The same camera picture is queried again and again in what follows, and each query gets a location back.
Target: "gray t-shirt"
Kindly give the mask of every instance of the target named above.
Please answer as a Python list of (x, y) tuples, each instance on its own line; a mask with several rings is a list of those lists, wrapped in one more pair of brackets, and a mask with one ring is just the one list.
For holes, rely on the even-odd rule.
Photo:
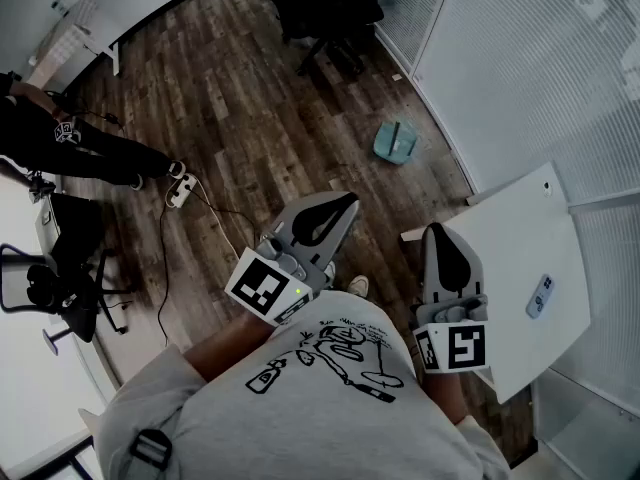
[(117, 393), (100, 420), (105, 478), (149, 478), (129, 447), (172, 441), (171, 479), (504, 479), (491, 437), (457, 426), (416, 382), (404, 341), (375, 305), (323, 292), (207, 384), (175, 346)]

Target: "black sleeve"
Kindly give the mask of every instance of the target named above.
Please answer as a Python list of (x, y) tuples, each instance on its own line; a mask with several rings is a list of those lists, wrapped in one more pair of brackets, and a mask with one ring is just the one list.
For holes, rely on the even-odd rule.
[(9, 89), (11, 89), (12, 83), (13, 78), (6, 73), (0, 73), (0, 97), (9, 95)]

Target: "wooden floor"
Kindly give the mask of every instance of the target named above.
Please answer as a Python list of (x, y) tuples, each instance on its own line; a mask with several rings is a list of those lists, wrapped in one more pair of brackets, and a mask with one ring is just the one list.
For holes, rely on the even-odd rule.
[[(370, 299), (413, 346), (406, 322), (418, 294), (418, 245), (401, 248), (398, 235), (462, 211), (469, 188), (410, 83), (393, 81), (399, 70), (379, 43), (362, 46), (367, 69), (357, 78), (325, 53), (299, 77), (295, 67), (308, 43), (285, 46), (280, 34), (266, 0), (187, 0), (122, 45), (119, 78), (103, 61), (84, 76), (78, 94), (94, 111), (118, 115), (130, 138), (185, 161), (214, 206), (240, 210), (261, 229), (302, 195), (355, 192), (362, 211), (337, 256), (337, 286), (367, 275)], [(397, 119), (411, 122), (421, 137), (401, 167), (372, 152), (380, 124)], [(131, 332), (119, 337), (104, 322), (99, 327), (122, 379), (139, 368), (136, 360), (146, 362), (145, 354), (164, 346), (156, 321), (165, 288), (158, 219), (171, 181), (150, 180), (136, 193), (65, 180), (69, 193), (108, 203), (106, 243), (118, 252), (111, 275), (138, 287), (133, 305), (117, 316), (127, 319)], [(241, 217), (222, 214), (221, 222), (239, 252), (252, 243)], [(185, 349), (238, 313), (223, 292), (235, 257), (194, 197), (182, 210), (168, 210), (164, 237), (171, 290), (162, 321), (170, 340)], [(139, 352), (131, 352), (135, 347)], [(475, 376), (464, 382), (478, 421), (507, 459), (516, 459), (531, 439), (529, 391), (499, 406)]]

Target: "person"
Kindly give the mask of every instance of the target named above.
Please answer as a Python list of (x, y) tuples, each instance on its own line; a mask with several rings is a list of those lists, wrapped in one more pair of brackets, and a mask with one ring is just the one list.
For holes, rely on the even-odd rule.
[(247, 311), (184, 354), (165, 349), (99, 420), (105, 478), (508, 478), (458, 376), (421, 386), (368, 286), (323, 291), (276, 329)]
[[(42, 90), (0, 74), (0, 155), (29, 171), (97, 178), (114, 185), (143, 186), (143, 178), (184, 175), (182, 162), (143, 144), (104, 133), (76, 118), (71, 141), (58, 142), (55, 130), (69, 116)], [(31, 185), (6, 159), (0, 174), (24, 186)]]

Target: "white sneaker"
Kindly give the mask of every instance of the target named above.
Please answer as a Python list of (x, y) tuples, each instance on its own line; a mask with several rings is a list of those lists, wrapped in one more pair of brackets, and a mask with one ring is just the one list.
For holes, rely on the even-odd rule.
[(329, 288), (333, 286), (333, 281), (336, 278), (336, 264), (333, 261), (330, 261), (327, 264), (327, 268), (324, 269), (325, 275), (329, 278)]
[(142, 187), (144, 187), (144, 180), (139, 174), (136, 174), (136, 176), (138, 177), (138, 183), (132, 183), (129, 186), (136, 192), (139, 192), (140, 190), (142, 190)]
[(369, 294), (369, 279), (367, 276), (354, 277), (353, 281), (349, 283), (347, 293), (366, 299)]
[(184, 165), (183, 162), (171, 162), (168, 173), (169, 176), (179, 180), (184, 176), (185, 172), (187, 172), (187, 166)]

